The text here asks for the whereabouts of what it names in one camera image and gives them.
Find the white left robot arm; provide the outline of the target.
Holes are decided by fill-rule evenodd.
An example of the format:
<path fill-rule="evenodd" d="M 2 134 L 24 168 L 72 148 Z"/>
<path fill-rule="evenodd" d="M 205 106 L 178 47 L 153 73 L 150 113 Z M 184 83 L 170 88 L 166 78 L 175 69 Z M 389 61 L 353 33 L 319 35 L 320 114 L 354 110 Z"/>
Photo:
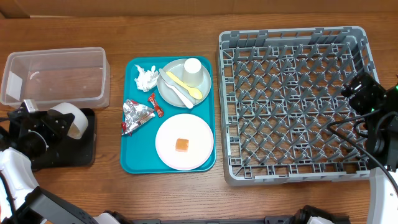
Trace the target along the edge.
<path fill-rule="evenodd" d="M 95 113 L 68 103 L 39 111 L 23 103 L 1 130 L 1 223 L 96 223 L 84 210 L 40 187 L 34 172 L 89 166 Z"/>

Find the white large plate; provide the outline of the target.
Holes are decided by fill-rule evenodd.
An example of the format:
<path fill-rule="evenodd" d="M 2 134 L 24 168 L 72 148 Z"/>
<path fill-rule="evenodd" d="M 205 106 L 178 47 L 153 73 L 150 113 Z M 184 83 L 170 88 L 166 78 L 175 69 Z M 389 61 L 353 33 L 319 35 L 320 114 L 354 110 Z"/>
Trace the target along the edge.
<path fill-rule="evenodd" d="M 188 139 L 187 152 L 175 150 L 178 138 Z M 157 131 L 155 148 L 161 161 L 175 170 L 193 170 L 203 165 L 215 145 L 209 125 L 193 114 L 177 114 L 166 119 Z"/>

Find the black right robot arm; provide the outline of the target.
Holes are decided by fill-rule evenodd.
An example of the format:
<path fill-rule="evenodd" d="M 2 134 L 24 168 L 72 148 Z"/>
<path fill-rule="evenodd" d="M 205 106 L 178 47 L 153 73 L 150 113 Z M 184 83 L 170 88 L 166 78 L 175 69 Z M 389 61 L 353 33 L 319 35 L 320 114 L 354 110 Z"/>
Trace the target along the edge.
<path fill-rule="evenodd" d="M 397 86 L 383 88 L 370 74 L 356 75 L 341 94 L 364 116 L 365 150 L 372 163 L 368 223 L 397 223 Z"/>

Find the grey bowl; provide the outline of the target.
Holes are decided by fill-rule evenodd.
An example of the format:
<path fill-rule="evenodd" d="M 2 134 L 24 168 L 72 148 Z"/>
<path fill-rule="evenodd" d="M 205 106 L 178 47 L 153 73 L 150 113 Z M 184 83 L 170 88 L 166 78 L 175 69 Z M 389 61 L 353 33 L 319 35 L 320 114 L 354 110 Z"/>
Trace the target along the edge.
<path fill-rule="evenodd" d="M 73 114 L 74 119 L 69 127 L 67 136 L 73 139 L 81 139 L 88 127 L 88 118 L 84 113 L 71 103 L 60 103 L 50 108 L 47 113 L 49 115 Z"/>

